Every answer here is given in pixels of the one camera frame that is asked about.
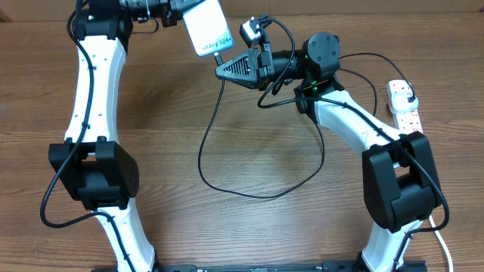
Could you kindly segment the blue Galaxy smartphone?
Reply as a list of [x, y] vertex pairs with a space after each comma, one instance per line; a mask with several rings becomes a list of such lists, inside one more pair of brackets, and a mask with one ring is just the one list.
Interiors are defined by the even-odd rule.
[[234, 39], [218, 0], [205, 0], [183, 13], [183, 20], [199, 57], [234, 46]]

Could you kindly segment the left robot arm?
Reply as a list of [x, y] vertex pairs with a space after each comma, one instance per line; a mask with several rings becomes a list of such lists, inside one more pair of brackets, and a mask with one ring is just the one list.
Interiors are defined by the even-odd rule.
[[[170, 27], [201, 0], [78, 1], [67, 20], [67, 33], [79, 56], [73, 115], [61, 144], [51, 144], [48, 160], [56, 174], [40, 207], [42, 222], [63, 228], [97, 218], [116, 256], [116, 271], [160, 271], [136, 207], [137, 162], [119, 144], [119, 80], [126, 62], [133, 23], [160, 19]], [[60, 181], [88, 214], [64, 223], [46, 217], [46, 206]]]

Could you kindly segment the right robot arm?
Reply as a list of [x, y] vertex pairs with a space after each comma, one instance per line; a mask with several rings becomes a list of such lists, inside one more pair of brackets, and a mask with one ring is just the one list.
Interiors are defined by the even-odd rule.
[[216, 76], [249, 89], [276, 93], [299, 80], [293, 102], [318, 127], [343, 139], [361, 157], [370, 238], [354, 261], [326, 261], [324, 270], [424, 271], [405, 251], [434, 209], [446, 207], [427, 137], [392, 128], [360, 107], [339, 83], [340, 41], [320, 32], [301, 49], [274, 52], [266, 36], [250, 40], [241, 55], [219, 60]]

